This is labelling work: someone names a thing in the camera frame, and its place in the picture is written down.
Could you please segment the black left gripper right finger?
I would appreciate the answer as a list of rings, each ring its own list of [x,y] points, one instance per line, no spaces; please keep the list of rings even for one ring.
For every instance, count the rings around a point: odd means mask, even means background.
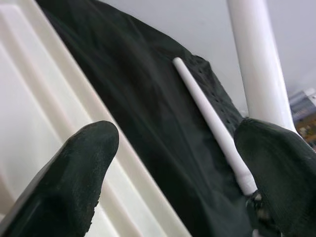
[[[286,237],[316,235],[316,153],[297,133],[244,119],[234,133],[265,207]]]

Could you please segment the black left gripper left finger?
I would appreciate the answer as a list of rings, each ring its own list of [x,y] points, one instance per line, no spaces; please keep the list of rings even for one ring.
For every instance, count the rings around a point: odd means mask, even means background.
[[[119,147],[109,121],[81,128],[36,174],[0,223],[3,237],[83,237]]]

